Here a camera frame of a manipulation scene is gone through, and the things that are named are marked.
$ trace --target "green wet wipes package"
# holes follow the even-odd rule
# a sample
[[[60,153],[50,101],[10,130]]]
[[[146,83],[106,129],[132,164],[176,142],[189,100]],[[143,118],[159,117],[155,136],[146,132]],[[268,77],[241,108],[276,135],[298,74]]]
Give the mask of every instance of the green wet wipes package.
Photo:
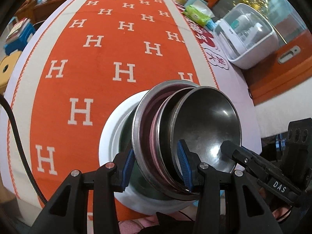
[[[209,16],[199,11],[193,5],[186,6],[183,14],[186,15],[188,18],[192,19],[194,22],[196,22],[200,26],[205,26],[208,20],[210,20]]]

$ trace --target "cartoon print on tablecloth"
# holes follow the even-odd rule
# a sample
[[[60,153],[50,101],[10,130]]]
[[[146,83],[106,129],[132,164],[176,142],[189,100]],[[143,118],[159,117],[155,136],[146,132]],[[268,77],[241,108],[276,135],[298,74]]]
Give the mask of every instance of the cartoon print on tablecloth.
[[[183,13],[185,8],[180,4],[176,4],[176,6],[181,11],[181,13]],[[199,43],[204,49],[205,55],[210,64],[215,67],[229,70],[229,62],[225,58],[224,52],[218,47],[217,44],[215,44],[216,40],[214,39],[213,34],[185,15],[183,15],[183,17],[188,26],[193,30],[195,37],[198,39]]]

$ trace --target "silver bolt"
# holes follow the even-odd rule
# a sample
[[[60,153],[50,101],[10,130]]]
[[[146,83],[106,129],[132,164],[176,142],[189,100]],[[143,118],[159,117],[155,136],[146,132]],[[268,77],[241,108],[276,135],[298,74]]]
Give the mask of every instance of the silver bolt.
[[[115,166],[115,164],[113,163],[113,162],[108,162],[107,164],[105,164],[105,167],[107,168],[107,169],[111,169],[111,168],[113,168]]]
[[[73,170],[71,171],[71,176],[76,177],[79,175],[79,173],[80,173],[79,170]]]
[[[199,164],[199,167],[200,167],[201,169],[208,169],[209,164],[207,164],[207,163],[200,163],[200,164]]]
[[[243,176],[243,172],[242,172],[241,170],[236,170],[234,173],[235,173],[235,175],[238,176],[238,177]]]

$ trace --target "blue rubber grip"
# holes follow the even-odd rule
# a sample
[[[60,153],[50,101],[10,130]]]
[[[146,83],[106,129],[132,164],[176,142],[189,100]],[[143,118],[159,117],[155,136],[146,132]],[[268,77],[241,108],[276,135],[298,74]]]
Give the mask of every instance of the blue rubber grip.
[[[124,165],[124,169],[122,170],[121,187],[123,188],[123,190],[125,190],[126,187],[129,185],[134,164],[135,164],[135,154],[133,152],[133,149],[131,148],[131,150],[129,151],[126,163]]]
[[[177,157],[179,159],[184,184],[190,191],[192,191],[193,189],[192,172],[190,165],[188,163],[188,159],[185,155],[182,143],[180,141],[178,141],[177,143]]]

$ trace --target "yellow stool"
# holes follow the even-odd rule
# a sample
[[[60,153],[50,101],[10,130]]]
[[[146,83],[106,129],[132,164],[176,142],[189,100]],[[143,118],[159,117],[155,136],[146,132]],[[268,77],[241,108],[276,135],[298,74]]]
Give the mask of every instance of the yellow stool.
[[[9,56],[4,57],[0,63],[0,94],[5,92],[7,83],[20,56],[21,51],[13,52]]]

